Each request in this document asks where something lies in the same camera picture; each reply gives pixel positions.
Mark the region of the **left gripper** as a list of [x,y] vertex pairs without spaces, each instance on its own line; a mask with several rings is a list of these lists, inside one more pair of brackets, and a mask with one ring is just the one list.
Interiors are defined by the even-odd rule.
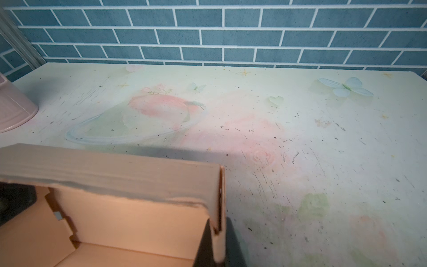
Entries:
[[31,185],[1,183],[1,225],[12,220],[37,201]]

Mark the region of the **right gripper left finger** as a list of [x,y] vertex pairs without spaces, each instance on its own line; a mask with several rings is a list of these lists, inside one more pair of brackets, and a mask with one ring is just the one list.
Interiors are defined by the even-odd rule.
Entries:
[[210,220],[207,220],[193,267],[213,267],[213,260]]

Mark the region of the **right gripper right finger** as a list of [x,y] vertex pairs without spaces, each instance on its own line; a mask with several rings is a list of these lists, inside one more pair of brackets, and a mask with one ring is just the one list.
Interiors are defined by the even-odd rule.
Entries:
[[226,267],[247,267],[232,221],[226,218]]

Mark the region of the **pink paper box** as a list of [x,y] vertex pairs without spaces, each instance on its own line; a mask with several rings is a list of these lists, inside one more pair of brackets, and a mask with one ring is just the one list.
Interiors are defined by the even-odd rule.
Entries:
[[3,267],[193,267],[210,220],[213,267],[226,260],[219,164],[15,144],[1,183],[37,201],[1,225]]

